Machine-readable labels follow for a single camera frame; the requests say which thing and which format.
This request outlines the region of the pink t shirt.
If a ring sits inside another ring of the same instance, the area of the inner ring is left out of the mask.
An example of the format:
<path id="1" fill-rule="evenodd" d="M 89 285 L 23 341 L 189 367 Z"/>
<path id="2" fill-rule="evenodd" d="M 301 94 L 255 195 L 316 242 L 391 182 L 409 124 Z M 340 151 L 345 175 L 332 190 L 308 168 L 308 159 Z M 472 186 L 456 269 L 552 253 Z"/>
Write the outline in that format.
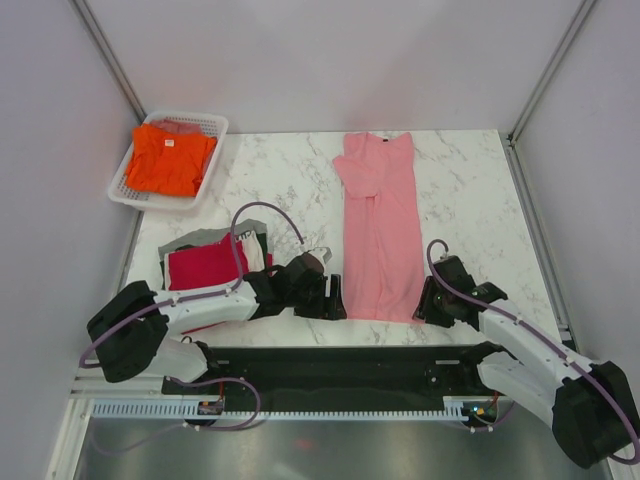
<path id="1" fill-rule="evenodd" d="M 410 133 L 344 136 L 344 304 L 352 319 L 411 323 L 424 283 Z"/>

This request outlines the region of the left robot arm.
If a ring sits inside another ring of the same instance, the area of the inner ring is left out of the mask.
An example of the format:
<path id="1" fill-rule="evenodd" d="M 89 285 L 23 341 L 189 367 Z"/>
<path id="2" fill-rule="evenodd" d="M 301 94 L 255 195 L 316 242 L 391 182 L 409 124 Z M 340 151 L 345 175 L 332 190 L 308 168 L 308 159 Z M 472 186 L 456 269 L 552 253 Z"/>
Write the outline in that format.
<path id="1" fill-rule="evenodd" d="M 198 393 L 219 382 L 203 342 L 178 336 L 219 323 L 275 317 L 285 310 L 305 318 L 343 320 L 341 278 L 327 274 L 328 248 L 314 248 L 287 265 L 275 265 L 223 285 L 182 291 L 153 291 L 144 281 L 124 287 L 87 324 L 89 350 L 83 369 L 99 368 L 109 383 L 144 372 L 174 377 Z"/>

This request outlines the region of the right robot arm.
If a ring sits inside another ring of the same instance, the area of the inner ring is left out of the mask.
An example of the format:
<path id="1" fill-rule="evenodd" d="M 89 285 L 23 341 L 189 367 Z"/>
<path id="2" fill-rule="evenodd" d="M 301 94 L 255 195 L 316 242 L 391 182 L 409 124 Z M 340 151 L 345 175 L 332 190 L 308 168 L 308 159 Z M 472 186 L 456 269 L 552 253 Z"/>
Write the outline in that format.
<path id="1" fill-rule="evenodd" d="M 502 289 L 476 283 L 458 257 L 431 262 L 429 270 L 416 318 L 438 326 L 464 322 L 487 339 L 488 353 L 458 368 L 465 391 L 488 388 L 506 395 L 548 426 L 565 455 L 582 468 L 606 458 L 638 464 L 637 455 L 617 454 L 639 446 L 639 414 L 621 368 L 549 336 Z"/>

